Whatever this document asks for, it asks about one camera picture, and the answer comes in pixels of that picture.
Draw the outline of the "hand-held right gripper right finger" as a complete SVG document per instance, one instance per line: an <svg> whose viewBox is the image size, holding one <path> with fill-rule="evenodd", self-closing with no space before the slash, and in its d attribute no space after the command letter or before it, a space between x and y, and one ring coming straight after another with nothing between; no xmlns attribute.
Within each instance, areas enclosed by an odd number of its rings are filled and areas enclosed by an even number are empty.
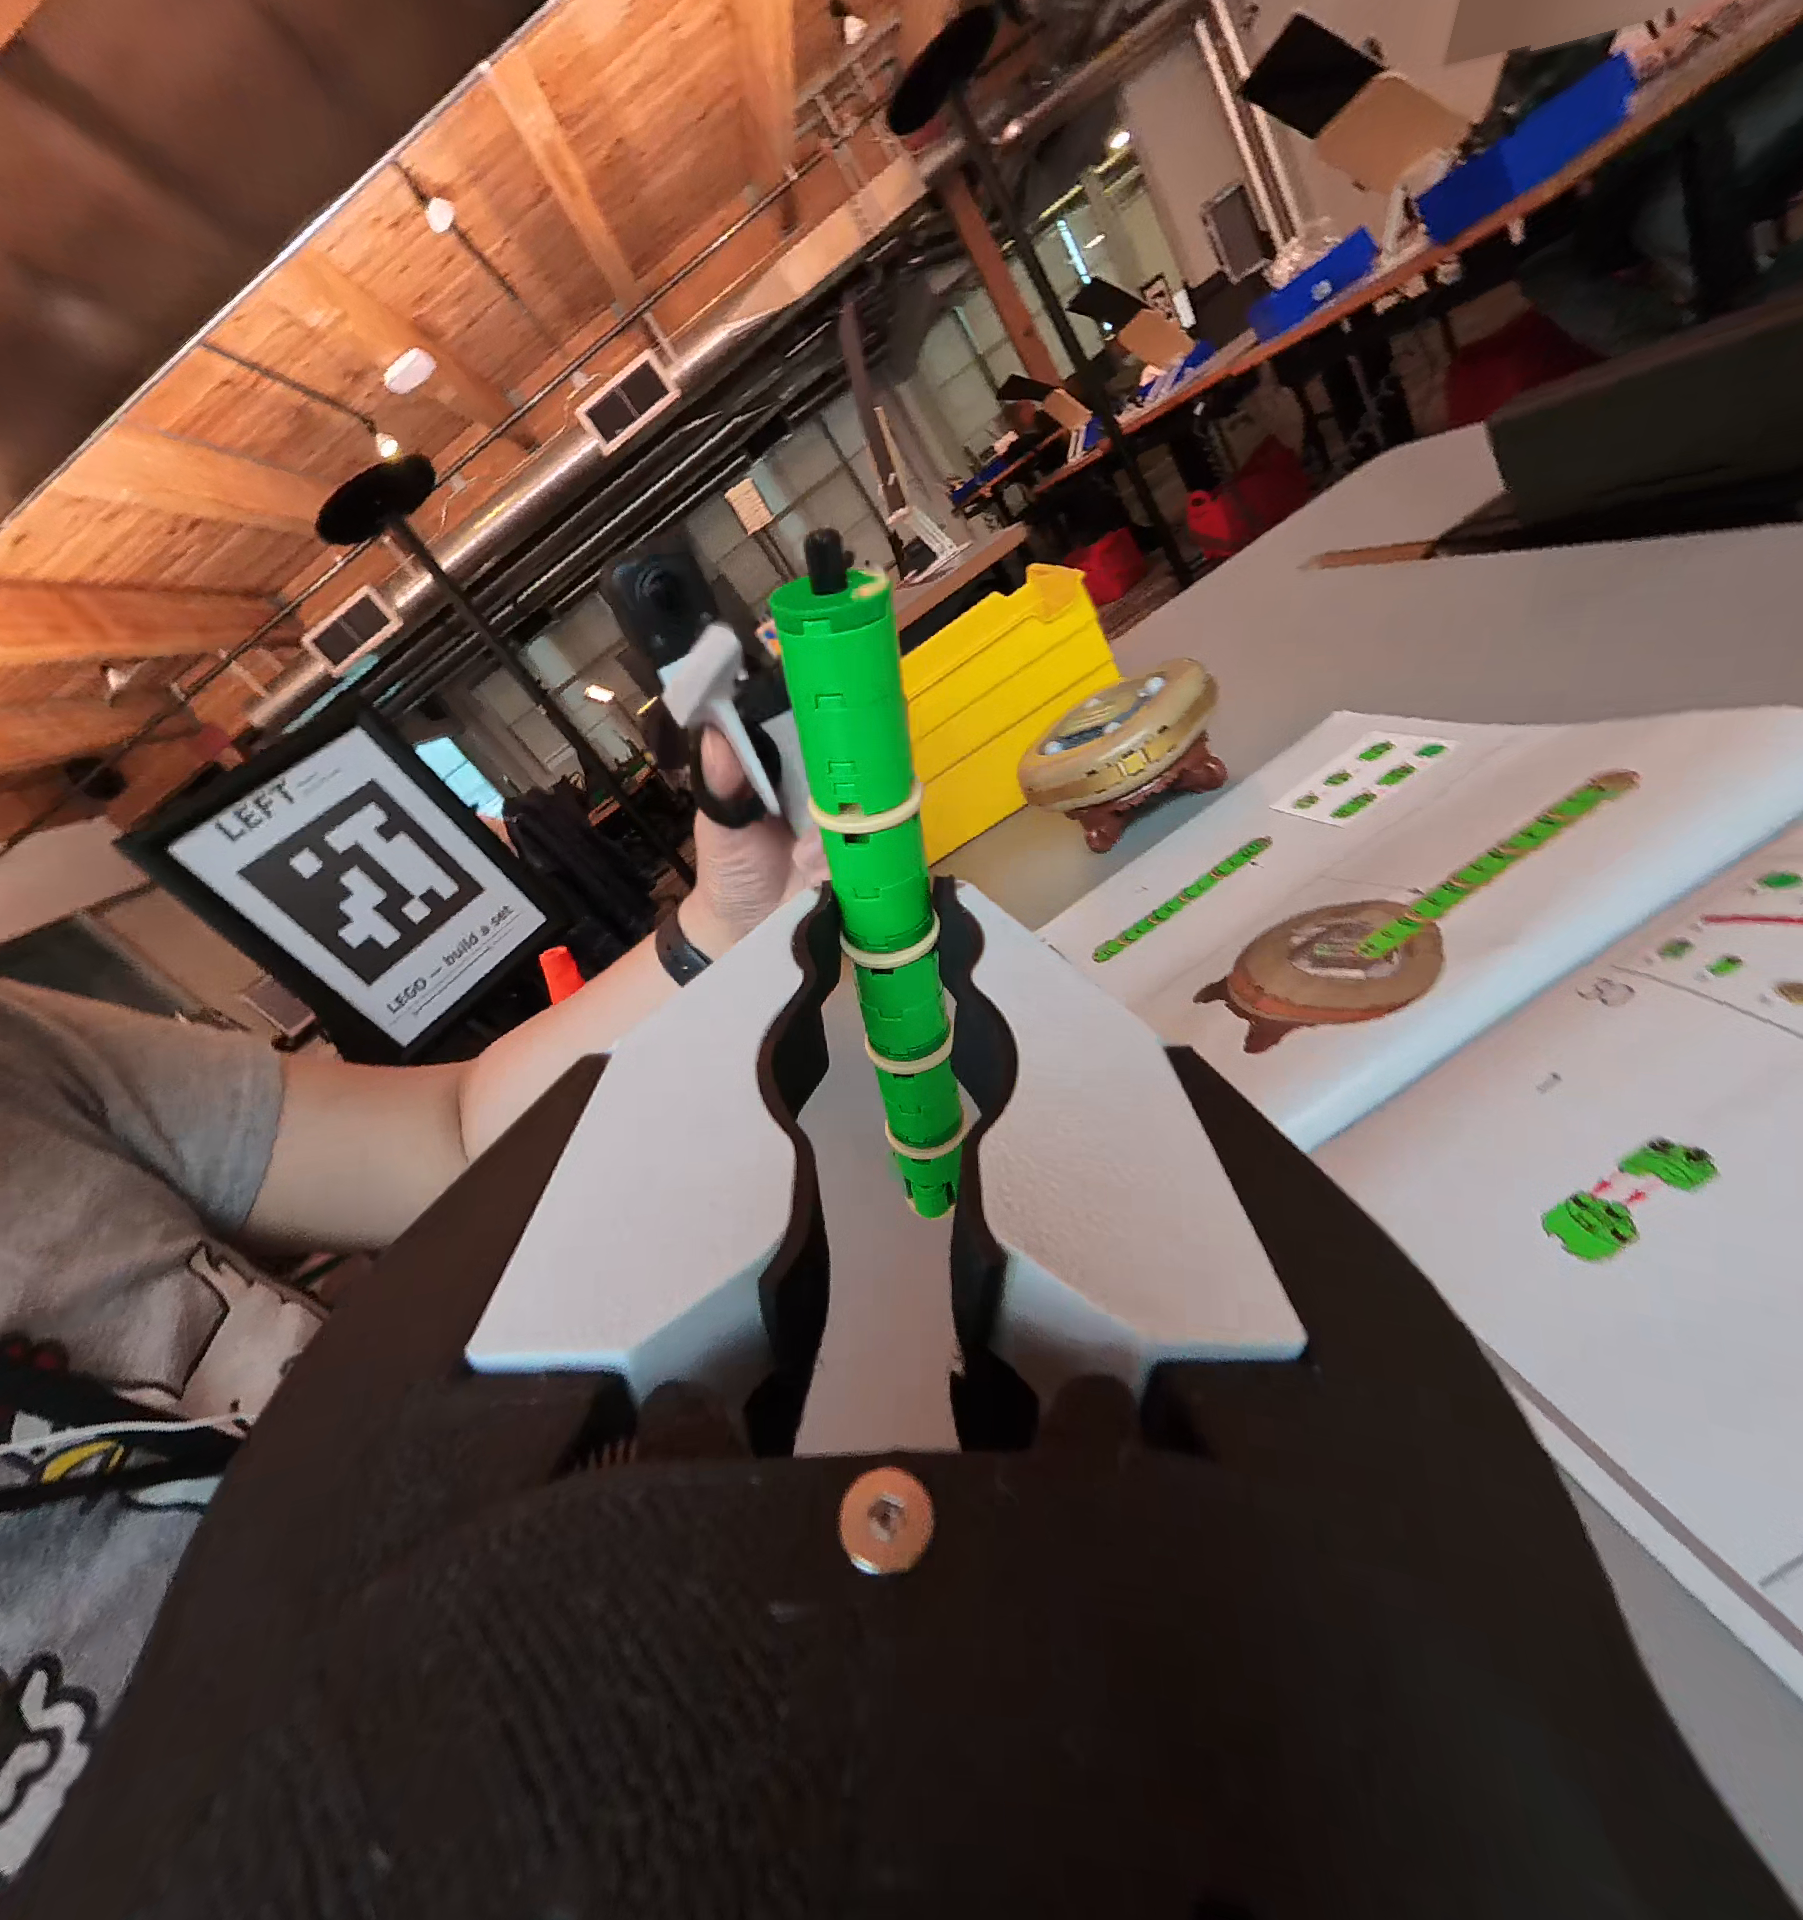
<svg viewBox="0 0 1803 1920"><path fill-rule="evenodd" d="M1300 1316L1164 1037L980 887L939 887L939 968L974 1105L951 1212L951 1417L1026 1450L1075 1381L1291 1369Z"/></svg>

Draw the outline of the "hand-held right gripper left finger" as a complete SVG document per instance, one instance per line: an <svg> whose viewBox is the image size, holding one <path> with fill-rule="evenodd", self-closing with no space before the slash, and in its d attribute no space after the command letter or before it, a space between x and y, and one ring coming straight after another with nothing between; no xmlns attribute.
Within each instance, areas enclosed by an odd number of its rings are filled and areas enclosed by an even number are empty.
<svg viewBox="0 0 1803 1920"><path fill-rule="evenodd" d="M804 1417L830 1256L820 1098L842 906L800 892L631 1028L464 1346L472 1371L699 1384L762 1461Z"/></svg>

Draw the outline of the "green brick bamboo stalk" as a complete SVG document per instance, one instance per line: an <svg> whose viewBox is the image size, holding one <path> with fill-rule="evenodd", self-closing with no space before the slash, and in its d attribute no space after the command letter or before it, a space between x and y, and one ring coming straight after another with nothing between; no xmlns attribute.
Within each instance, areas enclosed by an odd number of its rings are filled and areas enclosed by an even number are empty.
<svg viewBox="0 0 1803 1920"><path fill-rule="evenodd" d="M912 1212L944 1222L965 1181L959 1002L939 968L928 778L900 668L894 583L804 534L804 574L770 585L770 642L820 828L842 960L851 968L887 1146Z"/></svg>

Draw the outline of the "person's left forearm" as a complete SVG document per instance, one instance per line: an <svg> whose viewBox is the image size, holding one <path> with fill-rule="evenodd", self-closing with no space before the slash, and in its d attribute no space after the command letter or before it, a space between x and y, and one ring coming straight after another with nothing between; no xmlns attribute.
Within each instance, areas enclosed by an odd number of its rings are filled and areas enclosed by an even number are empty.
<svg viewBox="0 0 1803 1920"><path fill-rule="evenodd" d="M650 939L581 999L526 1016L472 1064L288 1064L272 1167L242 1212L242 1248L395 1248L572 1064L610 1054L672 993L679 986Z"/></svg>

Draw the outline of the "grey desk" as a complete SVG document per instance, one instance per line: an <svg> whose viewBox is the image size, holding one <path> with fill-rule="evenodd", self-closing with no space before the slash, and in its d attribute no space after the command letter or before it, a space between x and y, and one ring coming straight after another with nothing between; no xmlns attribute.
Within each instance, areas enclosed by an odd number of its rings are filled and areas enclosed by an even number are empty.
<svg viewBox="0 0 1803 1920"><path fill-rule="evenodd" d="M1501 492L1488 431L1333 480L1298 524L1116 642L1120 673L1205 663L1213 746L1244 778L1333 712L1463 728L1597 728L1803 706L1803 513L1667 542L1432 557ZM1110 860L1026 814L944 870L1052 927L1213 797L1174 797ZM1803 1898L1803 1699L1685 1591L1571 1474L1594 1546L1710 1781Z"/></svg>

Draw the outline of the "person's left hand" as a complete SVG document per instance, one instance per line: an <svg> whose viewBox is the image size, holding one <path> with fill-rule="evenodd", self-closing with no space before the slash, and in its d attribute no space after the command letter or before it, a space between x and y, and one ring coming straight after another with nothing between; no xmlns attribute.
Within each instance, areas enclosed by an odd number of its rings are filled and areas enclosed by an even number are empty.
<svg viewBox="0 0 1803 1920"><path fill-rule="evenodd" d="M820 828L796 837L770 814L746 828L711 821L762 797L718 728L693 732L693 778L693 892L672 915L699 960L724 960L788 896L828 887L828 851Z"/></svg>

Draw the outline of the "black pole lamp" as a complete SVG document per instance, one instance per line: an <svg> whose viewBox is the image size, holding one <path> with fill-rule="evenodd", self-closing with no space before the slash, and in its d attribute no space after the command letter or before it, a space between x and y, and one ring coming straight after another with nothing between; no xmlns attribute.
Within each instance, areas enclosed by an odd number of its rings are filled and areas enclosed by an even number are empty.
<svg viewBox="0 0 1803 1920"><path fill-rule="evenodd" d="M427 574L434 601L472 626L472 642L481 642L481 651L526 691L526 706L570 739L570 752L581 761L581 773L593 785L616 792L616 806L636 821L636 834L650 837L654 860L665 860L665 870L679 887L693 887L693 866L679 860L679 837L665 828L650 821L650 806L631 792L631 778L590 746L590 732L572 728L572 712L526 673L526 663L498 634L498 619L440 574L440 564L427 557L427 542L412 525L412 513L434 492L434 469L427 457L392 457L355 469L327 507L316 507L316 542L328 550L361 550L361 542L392 542L395 557L412 557L412 571Z"/></svg>

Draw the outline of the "yellow plastic bin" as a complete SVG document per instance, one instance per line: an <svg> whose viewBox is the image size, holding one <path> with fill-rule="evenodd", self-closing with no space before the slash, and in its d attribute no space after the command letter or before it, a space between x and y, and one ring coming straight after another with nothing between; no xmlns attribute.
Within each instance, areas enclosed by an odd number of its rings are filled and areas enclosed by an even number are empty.
<svg viewBox="0 0 1803 1920"><path fill-rule="evenodd" d="M1075 571L1038 564L1026 585L983 591L900 663L912 773L928 785L928 860L1026 814L1016 761L1093 691L1116 686L1105 611Z"/></svg>

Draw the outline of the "black framed marker sign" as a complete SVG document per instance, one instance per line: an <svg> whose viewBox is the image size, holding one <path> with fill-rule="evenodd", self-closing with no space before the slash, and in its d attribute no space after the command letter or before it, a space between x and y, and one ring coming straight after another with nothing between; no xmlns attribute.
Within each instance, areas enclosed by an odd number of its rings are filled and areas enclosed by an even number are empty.
<svg viewBox="0 0 1803 1920"><path fill-rule="evenodd" d="M157 806L120 851L380 1066L423 1064L570 947L524 860L371 706Z"/></svg>

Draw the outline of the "open instruction booklet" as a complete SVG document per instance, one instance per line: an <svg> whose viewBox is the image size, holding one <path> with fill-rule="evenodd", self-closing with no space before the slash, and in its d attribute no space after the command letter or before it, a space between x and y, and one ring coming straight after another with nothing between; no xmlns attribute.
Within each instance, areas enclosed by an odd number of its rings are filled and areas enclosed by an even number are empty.
<svg viewBox="0 0 1803 1920"><path fill-rule="evenodd" d="M1333 712L1043 927L1803 1699L1803 706Z"/></svg>

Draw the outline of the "tan brick pot model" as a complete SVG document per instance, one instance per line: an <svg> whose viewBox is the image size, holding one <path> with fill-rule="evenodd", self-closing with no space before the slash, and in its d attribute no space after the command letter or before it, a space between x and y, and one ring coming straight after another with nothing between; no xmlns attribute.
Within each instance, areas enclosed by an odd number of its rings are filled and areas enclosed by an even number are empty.
<svg viewBox="0 0 1803 1920"><path fill-rule="evenodd" d="M1068 821L1093 851L1116 851L1149 806L1232 785L1207 719L1213 673L1205 663L1164 663L1156 673L1075 697L1016 761L1016 792L1026 806Z"/></svg>

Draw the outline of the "person's printed grey shirt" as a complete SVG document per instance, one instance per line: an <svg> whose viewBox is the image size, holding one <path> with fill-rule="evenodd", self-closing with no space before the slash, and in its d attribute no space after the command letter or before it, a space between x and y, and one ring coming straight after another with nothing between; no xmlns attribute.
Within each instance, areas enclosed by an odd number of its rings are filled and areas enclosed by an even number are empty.
<svg viewBox="0 0 1803 1920"><path fill-rule="evenodd" d="M277 1116L257 1037L0 986L0 1897L327 1326L237 1256Z"/></svg>

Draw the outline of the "small blue bin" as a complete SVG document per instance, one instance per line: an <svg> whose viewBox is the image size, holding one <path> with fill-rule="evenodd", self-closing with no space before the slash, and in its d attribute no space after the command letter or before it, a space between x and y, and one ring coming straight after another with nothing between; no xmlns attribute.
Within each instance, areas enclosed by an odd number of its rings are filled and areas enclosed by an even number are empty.
<svg viewBox="0 0 1803 1920"><path fill-rule="evenodd" d="M1358 290L1376 276L1376 267L1379 267L1379 247L1376 247L1370 223L1352 223L1345 236L1324 247L1266 300L1249 301L1249 340L1255 346L1281 346L1313 312L1327 312L1333 300Z"/></svg>

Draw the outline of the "dark grey bin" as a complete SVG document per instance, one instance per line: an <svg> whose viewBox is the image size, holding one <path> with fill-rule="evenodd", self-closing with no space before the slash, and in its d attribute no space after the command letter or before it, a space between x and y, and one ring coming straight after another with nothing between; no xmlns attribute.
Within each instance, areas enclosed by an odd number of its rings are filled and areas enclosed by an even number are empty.
<svg viewBox="0 0 1803 1920"><path fill-rule="evenodd" d="M1520 524L1803 478L1803 286L1488 413Z"/></svg>

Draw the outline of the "large blue bin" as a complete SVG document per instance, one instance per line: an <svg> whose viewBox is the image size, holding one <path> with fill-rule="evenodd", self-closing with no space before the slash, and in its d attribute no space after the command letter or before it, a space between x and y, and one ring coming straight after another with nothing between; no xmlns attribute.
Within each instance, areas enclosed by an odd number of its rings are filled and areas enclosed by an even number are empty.
<svg viewBox="0 0 1803 1920"><path fill-rule="evenodd" d="M1633 92L1636 92L1633 56L1614 56L1585 78L1556 83L1509 142L1463 158L1440 185L1422 193L1429 236L1452 247L1463 233L1525 200L1535 185L1556 176L1571 158L1585 158L1604 132L1626 128Z"/></svg>

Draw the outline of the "silver air duct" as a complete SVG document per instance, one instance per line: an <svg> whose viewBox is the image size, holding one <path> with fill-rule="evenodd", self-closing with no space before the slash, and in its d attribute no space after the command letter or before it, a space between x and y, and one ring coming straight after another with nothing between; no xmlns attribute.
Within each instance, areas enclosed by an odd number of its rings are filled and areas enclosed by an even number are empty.
<svg viewBox="0 0 1803 1920"><path fill-rule="evenodd" d="M500 634L570 607L610 557L724 486L724 478L846 387L842 301L842 290L820 290L800 312L718 331L686 396L620 448L572 441L536 457L472 525L427 542L434 571Z"/></svg>

